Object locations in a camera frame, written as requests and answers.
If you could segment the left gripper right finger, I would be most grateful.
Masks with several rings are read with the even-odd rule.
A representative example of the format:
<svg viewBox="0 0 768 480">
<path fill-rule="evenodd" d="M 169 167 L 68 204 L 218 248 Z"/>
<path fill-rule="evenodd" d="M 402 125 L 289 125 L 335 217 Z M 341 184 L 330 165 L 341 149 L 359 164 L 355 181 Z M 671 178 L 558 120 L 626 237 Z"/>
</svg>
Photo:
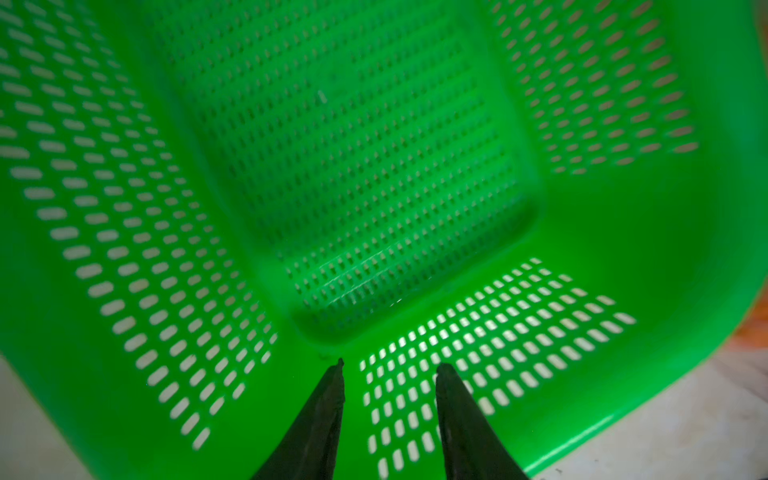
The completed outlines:
<svg viewBox="0 0 768 480">
<path fill-rule="evenodd" d="M 450 364 L 437 368 L 436 399 L 448 479 L 528 479 Z"/>
</svg>

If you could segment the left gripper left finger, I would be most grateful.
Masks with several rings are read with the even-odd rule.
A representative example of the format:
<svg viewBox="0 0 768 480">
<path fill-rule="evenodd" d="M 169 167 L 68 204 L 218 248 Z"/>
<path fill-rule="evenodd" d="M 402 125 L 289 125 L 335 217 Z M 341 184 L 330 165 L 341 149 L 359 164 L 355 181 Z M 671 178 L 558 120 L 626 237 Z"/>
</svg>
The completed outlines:
<svg viewBox="0 0 768 480">
<path fill-rule="evenodd" d="M 332 479 L 345 404 L 344 362 L 323 374 L 278 446 L 252 479 Z"/>
</svg>

